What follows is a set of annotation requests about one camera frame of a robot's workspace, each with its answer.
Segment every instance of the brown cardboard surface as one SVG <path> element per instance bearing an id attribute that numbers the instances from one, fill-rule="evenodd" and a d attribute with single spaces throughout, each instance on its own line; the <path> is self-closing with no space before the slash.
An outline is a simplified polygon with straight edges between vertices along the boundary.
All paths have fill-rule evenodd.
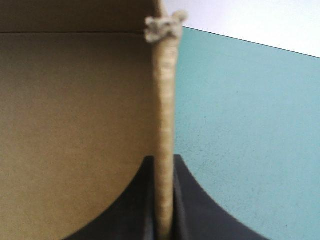
<path id="1" fill-rule="evenodd" d="M 0 32 L 137 32 L 152 0 L 0 0 Z"/>
<path id="2" fill-rule="evenodd" d="M 153 154 L 152 95 L 142 36 L 0 34 L 0 239 L 58 240 L 106 209 Z"/>

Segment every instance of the cardboard flap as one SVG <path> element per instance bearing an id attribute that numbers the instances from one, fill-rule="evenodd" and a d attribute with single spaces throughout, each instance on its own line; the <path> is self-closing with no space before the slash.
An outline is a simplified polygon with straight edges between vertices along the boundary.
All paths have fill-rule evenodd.
<path id="1" fill-rule="evenodd" d="M 0 0 L 0 33 L 141 32 L 152 0 Z"/>

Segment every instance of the white ceiling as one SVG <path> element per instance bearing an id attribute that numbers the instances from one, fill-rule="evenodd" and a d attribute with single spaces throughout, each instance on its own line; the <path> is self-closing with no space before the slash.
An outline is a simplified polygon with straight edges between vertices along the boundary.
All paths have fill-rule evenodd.
<path id="1" fill-rule="evenodd" d="M 186 27 L 320 57 L 320 0 L 164 0 Z"/>

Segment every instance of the corrugated cardboard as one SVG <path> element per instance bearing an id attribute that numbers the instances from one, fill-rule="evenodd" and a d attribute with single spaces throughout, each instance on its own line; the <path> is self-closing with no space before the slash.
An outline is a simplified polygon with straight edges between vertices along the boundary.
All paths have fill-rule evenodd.
<path id="1" fill-rule="evenodd" d="M 124 2 L 0 1 L 0 32 L 142 29 L 150 1 Z M 151 59 L 141 34 L 0 33 L 1 240 L 61 239 L 121 194 L 153 154 Z"/>

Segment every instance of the teal wall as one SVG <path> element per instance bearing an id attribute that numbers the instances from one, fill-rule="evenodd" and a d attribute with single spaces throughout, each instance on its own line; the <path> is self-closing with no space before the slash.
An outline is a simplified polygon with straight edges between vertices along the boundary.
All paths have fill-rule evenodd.
<path id="1" fill-rule="evenodd" d="M 176 92 L 175 152 L 209 195 L 272 240 L 320 239 L 320 58 L 185 28 Z"/>

